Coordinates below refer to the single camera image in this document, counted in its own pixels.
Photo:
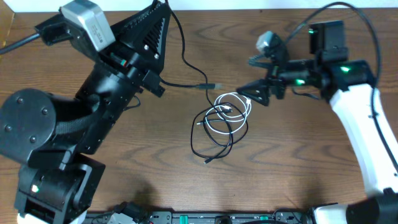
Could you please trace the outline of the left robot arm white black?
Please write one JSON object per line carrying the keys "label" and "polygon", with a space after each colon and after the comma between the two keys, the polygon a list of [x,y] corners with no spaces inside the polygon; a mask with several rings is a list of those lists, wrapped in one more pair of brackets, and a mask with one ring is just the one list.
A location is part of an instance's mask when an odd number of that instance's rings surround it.
{"label": "left robot arm white black", "polygon": [[104,164],[91,155],[136,93],[162,96],[160,74],[171,10],[154,1],[110,25],[91,1],[72,1],[35,27],[47,45],[69,41],[94,61],[73,98],[33,88],[1,106],[1,154],[20,164],[19,223],[81,223]]}

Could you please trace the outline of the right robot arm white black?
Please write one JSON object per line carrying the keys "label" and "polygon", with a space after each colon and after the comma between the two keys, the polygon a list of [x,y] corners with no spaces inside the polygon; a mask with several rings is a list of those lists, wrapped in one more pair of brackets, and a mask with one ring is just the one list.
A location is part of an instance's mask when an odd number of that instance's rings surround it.
{"label": "right robot arm white black", "polygon": [[256,47],[267,62],[263,79],[238,88],[238,93],[264,106],[274,95],[283,99],[290,86],[313,86],[340,119],[361,169],[366,199],[351,205],[313,207],[302,223],[396,223],[397,140],[381,105],[376,80],[364,60],[349,60],[342,21],[317,22],[308,30],[311,60],[291,60],[286,44],[271,32]]}

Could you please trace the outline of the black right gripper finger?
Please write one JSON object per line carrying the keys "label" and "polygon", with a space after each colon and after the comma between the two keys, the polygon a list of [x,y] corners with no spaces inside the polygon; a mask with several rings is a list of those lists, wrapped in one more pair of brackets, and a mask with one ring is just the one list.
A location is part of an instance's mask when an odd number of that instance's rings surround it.
{"label": "black right gripper finger", "polygon": [[236,91],[263,106],[269,106],[270,89],[264,79],[255,80],[237,88]]}
{"label": "black right gripper finger", "polygon": [[265,55],[255,55],[248,60],[248,64],[252,67],[264,68],[266,70],[273,70],[278,68],[274,63],[260,62],[260,59],[267,59]]}

